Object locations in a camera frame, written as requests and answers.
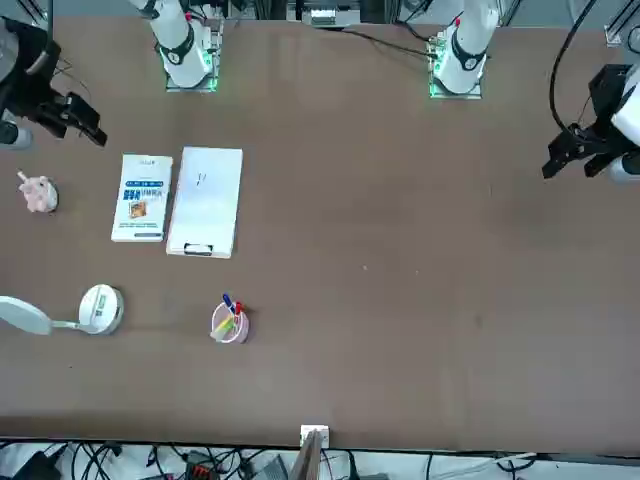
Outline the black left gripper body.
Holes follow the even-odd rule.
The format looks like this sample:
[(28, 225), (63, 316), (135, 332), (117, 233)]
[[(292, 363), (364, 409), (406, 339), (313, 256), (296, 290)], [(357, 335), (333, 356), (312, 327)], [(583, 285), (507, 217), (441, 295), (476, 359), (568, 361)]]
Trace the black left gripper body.
[(620, 153), (632, 149), (632, 142), (612, 123), (631, 68), (630, 64), (606, 64), (589, 82), (596, 119), (591, 125), (575, 132), (579, 155)]

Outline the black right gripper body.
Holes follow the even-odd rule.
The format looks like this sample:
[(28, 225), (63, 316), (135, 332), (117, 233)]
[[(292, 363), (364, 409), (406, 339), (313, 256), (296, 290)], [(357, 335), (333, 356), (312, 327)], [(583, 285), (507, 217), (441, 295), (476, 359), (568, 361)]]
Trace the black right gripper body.
[(40, 120), (59, 93), (51, 87), (60, 47), (35, 26), (1, 19), (1, 112)]

